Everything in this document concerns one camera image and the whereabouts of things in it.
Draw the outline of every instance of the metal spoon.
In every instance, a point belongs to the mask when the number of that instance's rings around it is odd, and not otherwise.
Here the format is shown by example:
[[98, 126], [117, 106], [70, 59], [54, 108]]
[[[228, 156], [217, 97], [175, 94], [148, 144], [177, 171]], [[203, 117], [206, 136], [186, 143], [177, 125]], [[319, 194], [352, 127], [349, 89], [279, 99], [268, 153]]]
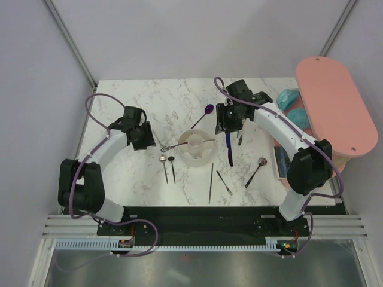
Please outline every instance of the metal spoon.
[[168, 174], [166, 173], [166, 167], [165, 167], [166, 156], [165, 155], [161, 155], [160, 156], [160, 161], [163, 163], [163, 170], [165, 171], [166, 183], [168, 183]]
[[[214, 106], [210, 103], [209, 105], [207, 105], [206, 107], [205, 107], [205, 113], [203, 114], [203, 116], [199, 119], [199, 120], [197, 120], [197, 123], [199, 123], [199, 121], [201, 120], [201, 119], [203, 119], [203, 117], [204, 116], [206, 116], [206, 115], [208, 115], [208, 114], [211, 114], [211, 112], [214, 110]], [[190, 129], [193, 129], [196, 125], [197, 125], [197, 123], [195, 123]]]
[[173, 167], [174, 157], [168, 157], [168, 161], [170, 161], [172, 163], [173, 180], [175, 183], [175, 174], [174, 174], [174, 167]]
[[268, 161], [265, 158], [263, 158], [263, 157], [259, 158], [259, 160], [258, 160], [258, 167], [257, 167], [256, 171], [253, 173], [253, 175], [250, 177], [250, 179], [246, 182], [245, 188], [247, 188], [249, 186], [250, 182], [253, 180], [254, 175], [256, 175], [256, 172], [258, 171], [258, 169], [261, 166], [265, 166], [266, 163], [268, 163]]
[[[212, 141], [215, 141], [215, 139], [205, 139], [204, 141], [202, 142], [212, 142]], [[187, 142], [181, 142], [179, 143], [178, 145], [170, 145], [170, 146], [164, 146], [162, 149], [161, 149], [161, 152], [167, 152], [167, 151], [170, 151], [171, 149], [173, 148], [176, 148], [180, 145], [185, 145], [187, 144]]]

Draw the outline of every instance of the teal object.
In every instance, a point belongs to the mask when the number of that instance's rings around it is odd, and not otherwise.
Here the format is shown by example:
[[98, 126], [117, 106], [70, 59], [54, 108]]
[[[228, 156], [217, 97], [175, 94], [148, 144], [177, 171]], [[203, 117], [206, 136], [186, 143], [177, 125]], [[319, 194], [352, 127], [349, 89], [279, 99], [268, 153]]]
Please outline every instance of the teal object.
[[296, 100], [298, 100], [298, 97], [300, 96], [298, 89], [286, 89], [276, 99], [276, 104], [278, 105], [278, 108], [282, 111], [286, 111], [287, 109], [290, 109], [291, 106], [295, 103]]
[[293, 109], [287, 114], [287, 118], [301, 130], [310, 127], [309, 118], [304, 108]]

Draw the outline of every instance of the metal floor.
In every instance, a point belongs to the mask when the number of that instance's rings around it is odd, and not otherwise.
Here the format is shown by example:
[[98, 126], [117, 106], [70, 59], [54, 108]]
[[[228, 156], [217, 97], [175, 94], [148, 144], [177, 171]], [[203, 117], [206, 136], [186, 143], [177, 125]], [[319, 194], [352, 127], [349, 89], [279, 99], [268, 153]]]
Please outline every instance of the metal floor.
[[[73, 268], [105, 253], [55, 252], [62, 268]], [[178, 251], [137, 258], [104, 257], [73, 273], [54, 268], [52, 275], [54, 287], [366, 286], [349, 241], [312, 241], [295, 259], [261, 252]]]

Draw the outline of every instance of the gray wall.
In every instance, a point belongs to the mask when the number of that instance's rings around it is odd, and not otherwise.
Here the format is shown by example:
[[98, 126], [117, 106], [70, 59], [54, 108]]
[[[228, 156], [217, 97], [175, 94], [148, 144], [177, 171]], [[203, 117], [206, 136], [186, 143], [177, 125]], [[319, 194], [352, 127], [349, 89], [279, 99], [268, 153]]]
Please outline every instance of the gray wall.
[[293, 77], [347, 0], [54, 0], [97, 80]]
[[0, 9], [0, 286], [25, 286], [90, 86], [40, 0]]
[[329, 57], [350, 70], [378, 129], [379, 141], [368, 155], [354, 159], [342, 173], [344, 198], [362, 216], [380, 271], [383, 270], [383, 2], [363, 0], [335, 42]]

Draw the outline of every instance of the pink oval board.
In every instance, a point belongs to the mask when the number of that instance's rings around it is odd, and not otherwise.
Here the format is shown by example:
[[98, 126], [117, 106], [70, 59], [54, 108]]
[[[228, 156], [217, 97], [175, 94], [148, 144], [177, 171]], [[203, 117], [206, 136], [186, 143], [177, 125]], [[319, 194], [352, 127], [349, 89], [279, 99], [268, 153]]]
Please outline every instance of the pink oval board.
[[298, 64], [296, 79], [314, 136], [327, 139], [334, 154], [360, 157], [375, 147], [378, 132], [344, 65], [310, 57]]

